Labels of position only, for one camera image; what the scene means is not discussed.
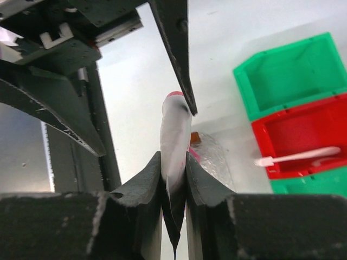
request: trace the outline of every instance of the plastic container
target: plastic container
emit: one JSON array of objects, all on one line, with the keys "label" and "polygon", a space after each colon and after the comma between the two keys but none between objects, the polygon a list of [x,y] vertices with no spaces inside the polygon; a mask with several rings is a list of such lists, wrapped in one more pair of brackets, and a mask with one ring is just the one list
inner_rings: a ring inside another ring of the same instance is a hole
[{"label": "plastic container", "polygon": [[347,73],[329,33],[257,53],[234,75],[250,121],[347,92]]},{"label": "plastic container", "polygon": [[263,157],[282,157],[337,146],[339,154],[276,162],[270,179],[304,177],[347,165],[347,94],[282,110],[252,123]]},{"label": "plastic container", "polygon": [[347,167],[309,177],[273,180],[271,186],[277,194],[335,194],[347,197]]}]

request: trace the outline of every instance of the gray metal surface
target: gray metal surface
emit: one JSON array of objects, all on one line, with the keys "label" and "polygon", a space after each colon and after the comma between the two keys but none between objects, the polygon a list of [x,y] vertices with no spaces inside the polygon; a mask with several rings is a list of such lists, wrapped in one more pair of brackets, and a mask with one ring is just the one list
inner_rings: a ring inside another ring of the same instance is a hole
[{"label": "gray metal surface", "polygon": [[41,122],[0,103],[0,192],[50,190]]}]

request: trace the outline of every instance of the white strip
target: white strip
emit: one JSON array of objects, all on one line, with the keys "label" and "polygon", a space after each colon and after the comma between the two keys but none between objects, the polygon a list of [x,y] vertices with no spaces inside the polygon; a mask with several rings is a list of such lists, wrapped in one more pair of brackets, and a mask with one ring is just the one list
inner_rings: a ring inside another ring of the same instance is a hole
[{"label": "white strip", "polygon": [[52,163],[50,161],[47,126],[42,121],[41,121],[41,129],[42,129],[42,137],[43,137],[44,154],[46,155],[46,163],[47,163],[50,191],[55,192],[54,173],[53,173]]}]

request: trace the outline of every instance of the brown object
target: brown object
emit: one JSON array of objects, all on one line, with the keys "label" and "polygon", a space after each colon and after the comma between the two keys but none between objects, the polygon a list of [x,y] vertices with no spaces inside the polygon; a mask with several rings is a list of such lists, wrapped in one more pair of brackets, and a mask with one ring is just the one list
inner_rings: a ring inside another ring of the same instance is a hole
[{"label": "brown object", "polygon": [[201,139],[198,132],[193,132],[190,134],[190,144],[200,144]]}]

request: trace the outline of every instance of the metal bracket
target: metal bracket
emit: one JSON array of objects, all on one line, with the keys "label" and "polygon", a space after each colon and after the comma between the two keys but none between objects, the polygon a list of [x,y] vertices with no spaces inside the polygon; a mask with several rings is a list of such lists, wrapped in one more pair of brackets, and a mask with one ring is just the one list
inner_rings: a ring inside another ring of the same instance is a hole
[{"label": "metal bracket", "polygon": [[70,26],[67,23],[62,23],[59,26],[59,29],[60,29],[60,33],[59,33],[60,38],[56,39],[54,41],[52,41],[52,38],[50,37],[48,32],[44,32],[40,35],[40,39],[41,39],[42,44],[43,44],[45,49],[48,50],[54,46],[57,46],[60,43],[63,43],[64,41],[74,37],[74,35],[70,29]]}]

